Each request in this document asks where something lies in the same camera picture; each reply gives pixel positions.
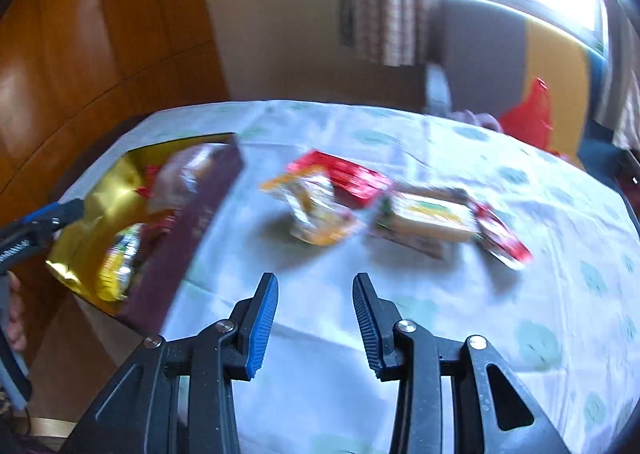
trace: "plastic bag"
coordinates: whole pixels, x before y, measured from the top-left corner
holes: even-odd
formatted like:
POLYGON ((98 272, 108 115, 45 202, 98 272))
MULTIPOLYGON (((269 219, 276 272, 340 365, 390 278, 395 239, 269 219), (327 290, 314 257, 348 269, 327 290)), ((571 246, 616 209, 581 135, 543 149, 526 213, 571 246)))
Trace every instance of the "plastic bag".
POLYGON ((375 170, 315 149, 289 163, 287 171, 295 172, 311 165, 321 165, 327 170, 331 183, 339 189, 336 196, 344 192, 341 196, 344 204, 352 207, 367 207, 391 185, 389 178, 375 170))
POLYGON ((216 151, 226 144, 198 144, 172 155, 154 179, 146 205, 150 214, 180 210, 198 190, 198 182, 213 164, 216 151))
POLYGON ((329 246, 363 227, 351 210, 334 201, 328 171, 320 165, 275 177, 260 190, 289 203, 294 217, 291 235, 307 243, 329 246))
POLYGON ((505 134, 541 150, 548 150, 553 128, 551 100, 544 81, 535 79, 526 100, 498 121, 505 134))

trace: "human hand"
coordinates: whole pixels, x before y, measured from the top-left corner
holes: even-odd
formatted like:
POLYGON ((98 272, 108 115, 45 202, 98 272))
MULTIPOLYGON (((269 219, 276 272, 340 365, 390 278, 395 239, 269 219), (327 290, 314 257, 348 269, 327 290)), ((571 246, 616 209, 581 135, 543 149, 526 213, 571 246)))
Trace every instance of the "human hand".
POLYGON ((9 313, 9 324, 6 327, 6 338, 11 348, 22 353, 27 347, 27 337, 24 334, 24 322, 22 320, 22 311, 24 305, 20 298, 20 280, 12 272, 8 272, 9 277, 9 304, 7 311, 9 313))

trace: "table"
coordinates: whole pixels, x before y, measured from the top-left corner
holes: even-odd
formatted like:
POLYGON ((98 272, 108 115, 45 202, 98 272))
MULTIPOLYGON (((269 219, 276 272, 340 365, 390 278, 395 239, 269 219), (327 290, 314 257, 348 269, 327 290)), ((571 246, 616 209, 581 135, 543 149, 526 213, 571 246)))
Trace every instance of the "table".
MULTIPOLYGON (((385 108, 272 100, 153 114, 66 192, 83 196, 126 150, 239 134, 246 167, 196 253, 164 323, 198 333, 274 272, 280 301, 264 365, 234 382, 242 452, 388 451, 397 384, 368 368, 351 281, 434 335, 482 334, 510 362, 573 452, 603 452, 640 394, 638 234, 620 196, 547 153, 478 127, 385 108), (318 148, 394 178, 464 186, 532 251, 522 272, 472 243, 449 261, 368 236, 329 248, 289 235, 284 203, 258 185, 318 148)), ((450 413, 445 438, 450 446, 450 413)))

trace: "candy wrapper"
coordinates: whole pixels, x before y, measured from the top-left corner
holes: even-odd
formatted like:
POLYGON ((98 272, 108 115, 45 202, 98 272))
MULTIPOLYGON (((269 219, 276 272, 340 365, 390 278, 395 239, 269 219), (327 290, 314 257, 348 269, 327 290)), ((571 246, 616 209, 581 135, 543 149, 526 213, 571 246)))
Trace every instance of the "candy wrapper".
POLYGON ((375 170, 319 150, 312 150, 289 163, 287 171, 296 172, 312 165, 324 167, 331 183, 340 189, 337 194, 344 193, 342 197, 345 198, 345 204, 355 208, 369 206, 392 183, 388 177, 375 170))
POLYGON ((468 240, 478 231, 469 201, 461 188, 396 181, 380 203, 370 233, 445 260, 452 256, 455 241, 468 240))
POLYGON ((532 259, 531 252, 493 212, 489 204, 476 203, 474 214, 482 246, 513 270, 521 270, 532 259))
POLYGON ((142 242, 142 223, 136 223, 116 234, 107 251, 96 284, 96 294, 102 300, 116 302, 126 298, 134 275, 134 259, 142 242))
POLYGON ((108 302, 125 300, 176 219, 170 212, 147 224, 135 223, 118 232, 98 273, 97 296, 108 302))
POLYGON ((225 144, 193 145, 172 155, 159 172, 148 168, 146 179, 153 183, 150 193, 146 193, 144 188, 138 190, 141 195, 148 196, 147 211, 153 214, 165 209, 183 208, 197 192, 198 183, 209 171, 215 153, 222 147, 225 144))
POLYGON ((289 203, 294 217, 291 235, 307 243, 329 246, 363 227, 353 212, 334 201, 334 187, 322 166, 283 174, 260 189, 289 203))

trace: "gift box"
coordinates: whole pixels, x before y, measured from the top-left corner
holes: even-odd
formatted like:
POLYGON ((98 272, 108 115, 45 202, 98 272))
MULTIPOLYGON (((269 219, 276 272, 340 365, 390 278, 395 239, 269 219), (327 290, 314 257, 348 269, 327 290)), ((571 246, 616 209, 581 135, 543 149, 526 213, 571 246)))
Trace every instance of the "gift box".
POLYGON ((231 133, 182 138, 125 153, 84 199, 84 217, 60 233, 47 257, 52 274, 73 292, 103 312, 142 334, 160 332, 191 259, 223 199, 244 167, 231 133), (176 152, 204 143, 227 144, 198 191, 179 212, 171 233, 152 253, 142 278, 121 302, 107 302, 96 293, 98 272, 116 234, 149 218, 146 199, 136 190, 145 186, 148 167, 162 167, 176 152))

